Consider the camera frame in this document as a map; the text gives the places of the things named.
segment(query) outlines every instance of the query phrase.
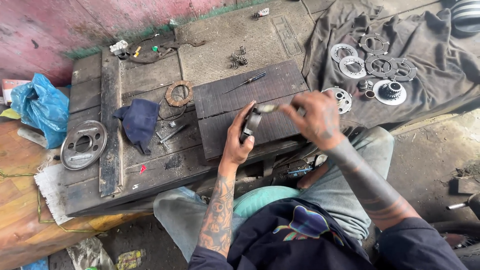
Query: hand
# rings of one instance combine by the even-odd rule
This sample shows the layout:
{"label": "hand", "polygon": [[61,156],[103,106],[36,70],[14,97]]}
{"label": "hand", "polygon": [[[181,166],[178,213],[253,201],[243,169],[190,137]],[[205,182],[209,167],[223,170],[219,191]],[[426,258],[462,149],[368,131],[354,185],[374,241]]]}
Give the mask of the hand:
{"label": "hand", "polygon": [[[299,107],[306,111],[303,117],[297,113]],[[320,150],[330,150],[345,138],[340,132],[338,106],[331,90],[295,95],[290,105],[283,104],[279,108]]]}
{"label": "hand", "polygon": [[227,142],[223,149],[223,156],[221,163],[227,163],[234,166],[239,166],[247,160],[248,153],[253,149],[253,143],[255,138],[248,136],[243,144],[240,143],[240,133],[242,124],[247,117],[248,112],[254,106],[255,100],[247,104],[243,109],[235,116],[232,125],[228,128]]}

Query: cardboard box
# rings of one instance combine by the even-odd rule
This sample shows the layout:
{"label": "cardboard box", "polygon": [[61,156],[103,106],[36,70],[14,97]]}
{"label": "cardboard box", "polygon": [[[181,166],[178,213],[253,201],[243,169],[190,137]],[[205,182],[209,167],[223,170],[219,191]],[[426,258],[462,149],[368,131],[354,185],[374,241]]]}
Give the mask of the cardboard box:
{"label": "cardboard box", "polygon": [[5,103],[5,105],[10,106],[10,104],[12,103],[11,93],[14,87],[21,86],[29,82],[31,81],[2,79],[1,89],[3,102]]}

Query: ribbed rubber mat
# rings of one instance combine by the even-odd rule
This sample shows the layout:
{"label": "ribbed rubber mat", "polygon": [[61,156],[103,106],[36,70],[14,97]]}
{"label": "ribbed rubber mat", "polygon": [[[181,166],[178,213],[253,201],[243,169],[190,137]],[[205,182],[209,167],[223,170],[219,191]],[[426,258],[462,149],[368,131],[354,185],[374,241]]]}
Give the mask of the ribbed rubber mat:
{"label": "ribbed rubber mat", "polygon": [[[264,8],[270,14],[253,19]],[[271,1],[199,20],[175,28],[179,41],[202,41],[205,45],[182,45],[178,52],[184,80],[194,86],[238,75],[270,64],[294,59],[303,67],[305,45],[314,22],[301,1]],[[230,68],[231,53],[240,55],[245,46],[248,64]]]}

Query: light blue jeans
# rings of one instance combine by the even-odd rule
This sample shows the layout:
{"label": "light blue jeans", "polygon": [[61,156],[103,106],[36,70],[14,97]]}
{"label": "light blue jeans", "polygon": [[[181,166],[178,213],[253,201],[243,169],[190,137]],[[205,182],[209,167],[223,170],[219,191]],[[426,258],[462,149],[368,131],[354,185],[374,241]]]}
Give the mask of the light blue jeans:
{"label": "light blue jeans", "polygon": [[[394,139],[388,131],[381,127],[365,130],[352,141],[352,145],[374,170],[387,178],[394,146]],[[367,238],[370,218],[334,164],[299,197],[329,212],[351,237],[359,241]],[[185,187],[162,192],[154,201],[155,217],[170,234],[187,262],[197,245],[206,210],[207,205],[198,195]],[[233,213],[233,236],[246,220]]]}

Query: blue plastic bag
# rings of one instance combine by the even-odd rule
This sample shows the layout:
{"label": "blue plastic bag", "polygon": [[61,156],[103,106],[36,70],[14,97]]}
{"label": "blue plastic bag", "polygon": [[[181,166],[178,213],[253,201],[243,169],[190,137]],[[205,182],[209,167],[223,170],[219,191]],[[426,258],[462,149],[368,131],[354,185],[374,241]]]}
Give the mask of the blue plastic bag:
{"label": "blue plastic bag", "polygon": [[22,123],[43,131],[47,149],[63,143],[67,135],[69,99],[53,87],[42,74],[35,73],[32,82],[12,90],[11,108],[20,114]]}

